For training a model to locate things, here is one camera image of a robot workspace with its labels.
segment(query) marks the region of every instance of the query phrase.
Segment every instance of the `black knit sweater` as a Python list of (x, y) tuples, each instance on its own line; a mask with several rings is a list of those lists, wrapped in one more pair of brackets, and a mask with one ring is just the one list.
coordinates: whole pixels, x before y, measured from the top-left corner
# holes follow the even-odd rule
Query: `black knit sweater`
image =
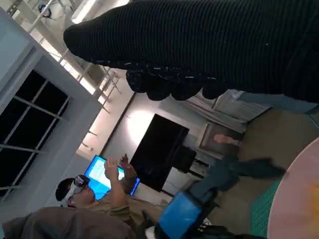
[(137, 0), (71, 26), (64, 40), (93, 63), (147, 61), (208, 74), (229, 89), (306, 99), (309, 86), (319, 86), (318, 6), (318, 0)]

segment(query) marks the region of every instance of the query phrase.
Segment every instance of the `vr headset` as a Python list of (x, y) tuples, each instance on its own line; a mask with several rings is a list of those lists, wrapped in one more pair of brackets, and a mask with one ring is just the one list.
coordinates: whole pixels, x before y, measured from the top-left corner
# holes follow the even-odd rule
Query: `vr headset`
[(80, 193), (85, 186), (88, 186), (90, 182), (90, 179), (85, 175), (78, 175), (74, 178), (70, 190), (65, 195), (65, 197), (62, 199), (61, 206), (67, 207), (68, 206), (68, 200), (73, 197), (74, 194)]

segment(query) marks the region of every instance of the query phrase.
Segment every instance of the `green mat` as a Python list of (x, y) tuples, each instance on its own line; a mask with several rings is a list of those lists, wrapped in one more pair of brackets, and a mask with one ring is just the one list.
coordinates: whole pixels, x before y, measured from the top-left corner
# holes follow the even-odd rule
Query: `green mat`
[(274, 182), (250, 207), (250, 234), (267, 238), (268, 217), (281, 180)]

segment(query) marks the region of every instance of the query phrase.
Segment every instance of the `window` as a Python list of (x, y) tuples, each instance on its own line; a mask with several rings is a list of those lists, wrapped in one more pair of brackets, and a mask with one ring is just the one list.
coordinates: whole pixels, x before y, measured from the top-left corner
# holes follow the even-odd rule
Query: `window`
[(32, 71), (0, 115), (0, 197), (18, 185), (68, 105), (68, 96)]

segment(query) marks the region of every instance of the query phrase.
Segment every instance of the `table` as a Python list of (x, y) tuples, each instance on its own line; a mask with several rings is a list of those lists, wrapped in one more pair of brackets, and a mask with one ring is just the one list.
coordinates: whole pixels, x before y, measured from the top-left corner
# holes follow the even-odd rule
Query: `table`
[(319, 183), (319, 138), (293, 161), (273, 200), (269, 239), (315, 239), (309, 185)]

